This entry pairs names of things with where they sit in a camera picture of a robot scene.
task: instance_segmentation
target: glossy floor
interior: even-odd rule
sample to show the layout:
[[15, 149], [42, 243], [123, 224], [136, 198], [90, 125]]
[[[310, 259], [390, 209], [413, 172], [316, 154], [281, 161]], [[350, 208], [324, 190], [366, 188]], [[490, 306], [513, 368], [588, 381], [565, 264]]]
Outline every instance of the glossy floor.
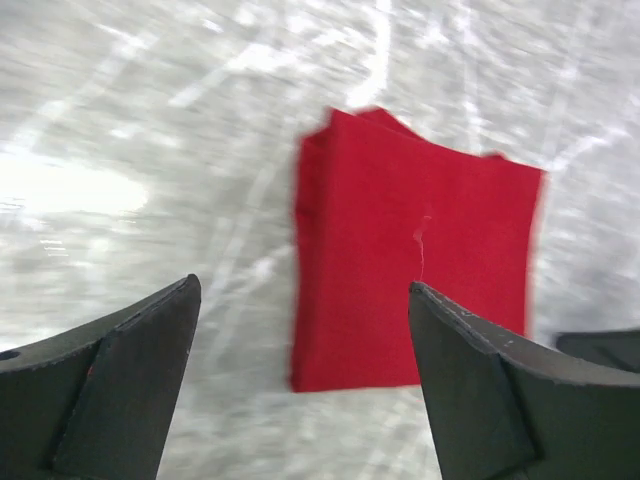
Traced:
[[161, 479], [438, 478], [417, 389], [287, 392], [295, 139], [378, 104], [547, 168], [536, 338], [638, 325], [638, 20], [631, 0], [0, 3], [0, 349], [195, 272]]

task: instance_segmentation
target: black plastic part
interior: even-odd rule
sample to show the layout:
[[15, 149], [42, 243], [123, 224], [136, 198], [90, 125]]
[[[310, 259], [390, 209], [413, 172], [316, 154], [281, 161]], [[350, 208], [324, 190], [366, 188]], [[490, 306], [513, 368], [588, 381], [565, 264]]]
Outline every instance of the black plastic part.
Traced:
[[156, 478], [199, 309], [189, 275], [0, 354], [0, 479]]
[[640, 478], [640, 375], [547, 349], [424, 284], [409, 321], [443, 480]]
[[640, 330], [562, 333], [556, 348], [598, 365], [640, 373]]

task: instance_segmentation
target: folded red napkin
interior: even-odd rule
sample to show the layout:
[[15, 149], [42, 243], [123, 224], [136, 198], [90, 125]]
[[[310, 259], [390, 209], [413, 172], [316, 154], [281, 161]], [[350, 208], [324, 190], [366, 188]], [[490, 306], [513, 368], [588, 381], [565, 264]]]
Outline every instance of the folded red napkin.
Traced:
[[417, 385], [414, 280], [524, 334], [541, 179], [500, 155], [429, 143], [382, 109], [332, 110], [298, 159], [293, 390]]

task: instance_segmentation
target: red fabric square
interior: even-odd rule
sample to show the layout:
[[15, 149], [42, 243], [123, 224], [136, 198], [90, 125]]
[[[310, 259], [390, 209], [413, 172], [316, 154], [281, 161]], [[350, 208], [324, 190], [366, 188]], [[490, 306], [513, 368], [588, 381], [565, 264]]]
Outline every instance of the red fabric square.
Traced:
[[419, 384], [408, 286], [525, 333], [542, 171], [429, 143], [382, 109], [302, 139], [294, 204], [297, 392]]

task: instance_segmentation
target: white floor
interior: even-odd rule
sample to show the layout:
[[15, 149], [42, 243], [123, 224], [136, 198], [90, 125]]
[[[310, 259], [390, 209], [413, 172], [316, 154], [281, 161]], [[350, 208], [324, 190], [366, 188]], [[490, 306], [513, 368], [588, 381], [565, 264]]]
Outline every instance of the white floor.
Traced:
[[294, 140], [326, 105], [379, 104], [552, 170], [533, 333], [639, 325], [638, 20], [630, 0], [0, 3], [0, 350], [195, 272], [161, 479], [437, 478], [417, 389], [287, 392]]

